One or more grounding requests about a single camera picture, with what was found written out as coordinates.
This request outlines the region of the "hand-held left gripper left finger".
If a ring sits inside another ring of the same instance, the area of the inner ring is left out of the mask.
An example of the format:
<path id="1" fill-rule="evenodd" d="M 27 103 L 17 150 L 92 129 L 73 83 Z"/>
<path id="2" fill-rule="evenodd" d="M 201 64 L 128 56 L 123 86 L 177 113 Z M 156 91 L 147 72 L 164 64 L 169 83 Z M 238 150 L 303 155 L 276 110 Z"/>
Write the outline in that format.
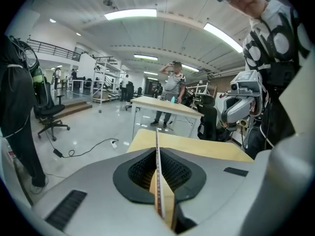
<path id="1" fill-rule="evenodd" d="M 32 209 L 60 235 L 171 236 L 149 191 L 155 151 L 86 165 L 47 191 Z"/>

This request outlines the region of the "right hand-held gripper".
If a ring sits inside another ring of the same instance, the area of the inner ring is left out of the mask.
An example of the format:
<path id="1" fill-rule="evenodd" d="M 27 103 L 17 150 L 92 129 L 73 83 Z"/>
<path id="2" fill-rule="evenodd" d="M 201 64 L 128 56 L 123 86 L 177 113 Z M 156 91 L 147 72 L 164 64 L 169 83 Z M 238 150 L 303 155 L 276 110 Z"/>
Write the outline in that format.
<path id="1" fill-rule="evenodd" d="M 256 70 L 242 71 L 230 82 L 230 95 L 217 102 L 218 118 L 229 131 L 235 131 L 237 121 L 249 115 L 258 116 L 263 108 L 263 90 L 260 74 Z"/>

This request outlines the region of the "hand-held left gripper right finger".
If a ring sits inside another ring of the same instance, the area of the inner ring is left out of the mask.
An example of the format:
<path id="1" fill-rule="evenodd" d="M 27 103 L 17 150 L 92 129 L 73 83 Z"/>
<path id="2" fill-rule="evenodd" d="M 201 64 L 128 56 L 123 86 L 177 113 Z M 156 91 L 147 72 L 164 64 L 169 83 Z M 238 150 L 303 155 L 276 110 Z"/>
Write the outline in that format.
<path id="1" fill-rule="evenodd" d="M 256 163 L 162 148 L 161 168 L 174 188 L 172 227 L 160 236 L 240 236 L 256 196 Z"/>

